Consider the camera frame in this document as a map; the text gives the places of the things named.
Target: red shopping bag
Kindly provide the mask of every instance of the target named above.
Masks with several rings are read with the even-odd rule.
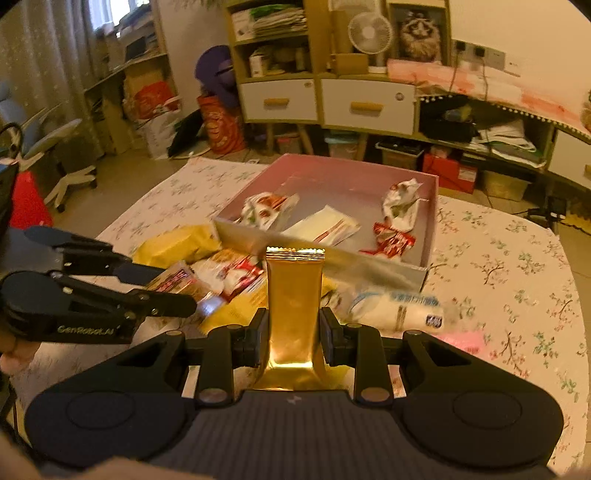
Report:
[[[43,203],[33,174],[29,170],[17,175],[12,193],[12,205],[11,227],[24,230],[35,225],[53,226],[49,210]]]
[[[215,95],[197,97],[197,101],[212,152],[223,155],[244,150],[240,110],[226,109]]]

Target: window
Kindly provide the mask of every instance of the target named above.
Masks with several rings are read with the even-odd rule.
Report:
[[[121,19],[140,5],[149,4],[150,0],[88,0],[92,28],[100,28],[106,23],[119,25]]]

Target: power cord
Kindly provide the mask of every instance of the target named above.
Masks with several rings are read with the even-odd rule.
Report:
[[[457,70],[460,66],[460,62],[462,61],[463,58],[463,53],[466,51],[466,42],[461,41],[461,40],[456,40],[456,64],[453,68],[453,76],[452,76],[452,82],[449,86],[449,90],[447,91],[448,94],[452,94],[452,90],[453,90],[453,83],[456,81],[456,74],[457,74]]]

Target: gold foil packet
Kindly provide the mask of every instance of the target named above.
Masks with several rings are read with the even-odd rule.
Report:
[[[324,363],[318,310],[324,250],[267,248],[269,334],[257,390],[326,390],[338,387]]]

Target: red box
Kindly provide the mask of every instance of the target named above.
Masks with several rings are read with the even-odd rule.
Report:
[[[452,158],[441,158],[425,153],[423,157],[423,172],[437,175],[439,186],[460,192],[474,192],[477,168],[461,165]]]

